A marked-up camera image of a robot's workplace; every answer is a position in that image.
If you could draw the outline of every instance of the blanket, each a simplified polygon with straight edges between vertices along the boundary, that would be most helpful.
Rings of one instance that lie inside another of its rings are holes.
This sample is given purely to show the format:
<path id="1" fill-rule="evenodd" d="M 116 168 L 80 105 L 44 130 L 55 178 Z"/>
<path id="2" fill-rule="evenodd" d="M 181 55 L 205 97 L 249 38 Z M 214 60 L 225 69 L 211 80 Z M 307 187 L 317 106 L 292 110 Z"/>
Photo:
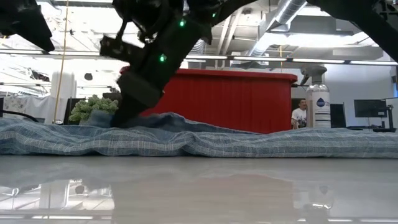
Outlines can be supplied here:
<path id="1" fill-rule="evenodd" d="M 299 129 L 257 134 L 167 113 L 110 128 L 95 111 L 84 126 L 0 119 L 0 154 L 61 156 L 206 156 L 398 158 L 398 135 L 347 129 Z"/>

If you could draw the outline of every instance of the green led light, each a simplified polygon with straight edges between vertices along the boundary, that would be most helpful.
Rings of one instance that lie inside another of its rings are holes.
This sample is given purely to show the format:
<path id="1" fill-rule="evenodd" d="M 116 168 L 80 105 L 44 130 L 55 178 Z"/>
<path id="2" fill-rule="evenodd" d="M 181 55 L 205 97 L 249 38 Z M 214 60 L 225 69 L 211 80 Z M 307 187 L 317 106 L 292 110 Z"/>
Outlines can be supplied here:
<path id="1" fill-rule="evenodd" d="M 164 54 L 162 54 L 160 57 L 159 57 L 159 61 L 160 62 L 165 62 L 166 61 L 166 55 L 164 55 Z"/>
<path id="2" fill-rule="evenodd" d="M 185 23 L 187 23 L 184 19 L 182 19 L 181 21 L 180 21 L 180 27 L 183 27 L 183 26 L 185 26 Z"/>

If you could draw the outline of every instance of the ceiling light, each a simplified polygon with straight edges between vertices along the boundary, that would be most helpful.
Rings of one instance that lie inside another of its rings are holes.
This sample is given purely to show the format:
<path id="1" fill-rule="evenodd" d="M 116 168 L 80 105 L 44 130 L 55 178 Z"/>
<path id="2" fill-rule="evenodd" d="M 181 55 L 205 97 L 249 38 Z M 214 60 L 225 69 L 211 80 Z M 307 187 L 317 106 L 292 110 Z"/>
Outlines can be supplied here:
<path id="1" fill-rule="evenodd" d="M 329 222 L 352 222 L 353 220 L 350 219 L 340 219 L 340 218 L 329 218 Z"/>
<path id="2" fill-rule="evenodd" d="M 213 59 L 213 60 L 226 60 L 227 56 L 220 55 L 187 55 L 186 59 Z"/>
<path id="3" fill-rule="evenodd" d="M 50 52 L 50 55 L 63 55 L 62 51 Z M 66 56 L 100 56 L 99 52 L 78 52 L 78 51 L 68 51 L 65 52 Z"/>
<path id="4" fill-rule="evenodd" d="M 275 57 L 242 57 L 235 56 L 234 60 L 244 61 L 262 61 L 262 62 L 285 62 L 287 58 L 275 58 Z"/>
<path id="5" fill-rule="evenodd" d="M 51 86 L 51 84 L 44 84 L 44 83 L 0 83 L 2 86 Z"/>
<path id="6" fill-rule="evenodd" d="M 0 215 L 0 219 L 20 219 L 24 218 L 22 215 Z"/>
<path id="7" fill-rule="evenodd" d="M 184 62 L 198 62 L 198 63 L 202 63 L 202 62 L 206 62 L 206 60 L 199 60 L 199 59 L 185 59 Z"/>
<path id="8" fill-rule="evenodd" d="M 305 62 L 305 63 L 344 63 L 344 60 L 294 58 L 294 59 L 293 59 L 293 62 Z"/>
<path id="9" fill-rule="evenodd" d="M 375 223 L 398 223 L 398 220 L 396 220 L 396 219 L 381 219 L 381 218 L 378 218 L 378 219 L 368 218 L 368 219 L 361 219 L 360 221 L 361 222 L 375 222 Z"/>
<path id="10" fill-rule="evenodd" d="M 91 220 L 94 217 L 91 216 L 62 216 L 62 215 L 50 215 L 50 216 L 42 216 L 35 215 L 32 219 L 56 219 L 56 220 Z"/>
<path id="11" fill-rule="evenodd" d="M 351 65 L 385 65 L 385 66 L 396 66 L 397 62 L 378 62 L 378 61 L 350 61 Z"/>
<path id="12" fill-rule="evenodd" d="M 39 50 L 8 50 L 8 49 L 1 49 L 0 54 L 26 54 L 26 55 L 32 55 L 32 54 L 42 54 L 41 51 Z"/>

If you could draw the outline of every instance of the man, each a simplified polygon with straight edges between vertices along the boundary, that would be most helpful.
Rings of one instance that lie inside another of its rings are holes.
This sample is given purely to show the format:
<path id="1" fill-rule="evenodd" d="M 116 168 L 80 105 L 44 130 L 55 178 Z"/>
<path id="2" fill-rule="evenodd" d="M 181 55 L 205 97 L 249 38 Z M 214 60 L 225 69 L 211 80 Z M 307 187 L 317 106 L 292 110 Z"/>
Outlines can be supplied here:
<path id="1" fill-rule="evenodd" d="M 292 112 L 293 129 L 305 128 L 307 125 L 307 104 L 305 100 L 300 100 L 298 108 Z"/>

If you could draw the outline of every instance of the white bottle label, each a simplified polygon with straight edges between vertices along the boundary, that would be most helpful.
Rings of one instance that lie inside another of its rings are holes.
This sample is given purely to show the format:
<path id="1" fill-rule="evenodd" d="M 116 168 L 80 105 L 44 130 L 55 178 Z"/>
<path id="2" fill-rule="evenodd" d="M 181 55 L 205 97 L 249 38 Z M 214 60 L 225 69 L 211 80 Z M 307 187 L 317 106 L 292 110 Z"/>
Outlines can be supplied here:
<path id="1" fill-rule="evenodd" d="M 331 128 L 328 92 L 312 93 L 312 121 L 314 128 Z"/>

